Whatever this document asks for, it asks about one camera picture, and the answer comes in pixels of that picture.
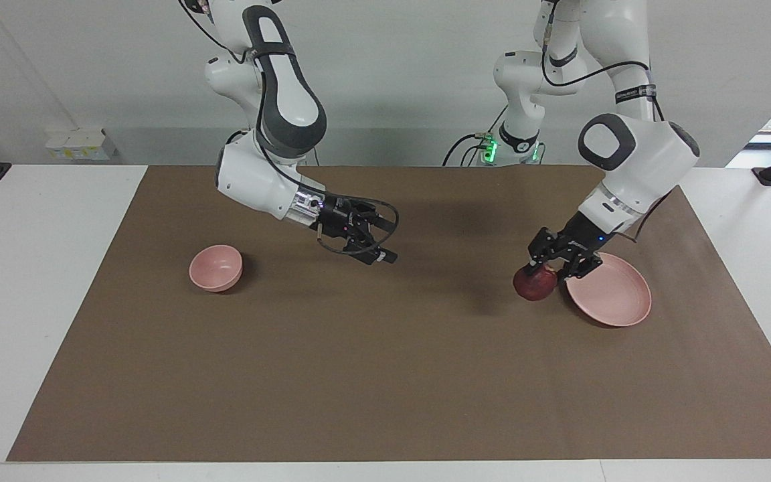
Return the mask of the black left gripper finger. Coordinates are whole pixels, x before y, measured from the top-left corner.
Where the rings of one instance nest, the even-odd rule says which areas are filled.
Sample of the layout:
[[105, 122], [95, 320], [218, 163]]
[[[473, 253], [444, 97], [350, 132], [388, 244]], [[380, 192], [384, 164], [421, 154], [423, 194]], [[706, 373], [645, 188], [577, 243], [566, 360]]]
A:
[[551, 231], [549, 228], [541, 228], [532, 241], [527, 245], [529, 253], [529, 262], [527, 268], [535, 270], [541, 268], [550, 260], [559, 257], [559, 234]]
[[558, 281], [567, 278], [584, 278], [598, 266], [603, 265], [602, 257], [598, 253], [579, 253], [566, 259], [558, 271]]

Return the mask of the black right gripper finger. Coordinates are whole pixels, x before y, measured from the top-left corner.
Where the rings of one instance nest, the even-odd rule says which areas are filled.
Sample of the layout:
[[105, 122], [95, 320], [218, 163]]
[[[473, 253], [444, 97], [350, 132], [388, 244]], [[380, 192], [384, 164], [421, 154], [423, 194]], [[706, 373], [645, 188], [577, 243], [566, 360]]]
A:
[[377, 211], [377, 206], [382, 205], [382, 202], [379, 200], [353, 198], [352, 211], [354, 213], [354, 222], [358, 225], [374, 226], [374, 228], [385, 232], [394, 232], [394, 222], [386, 219]]
[[351, 241], [351, 251], [360, 251], [351, 257], [366, 265], [373, 265], [377, 262], [394, 264], [398, 260], [398, 254], [394, 251], [382, 247], [374, 249], [372, 243], [362, 243], [362, 241]]

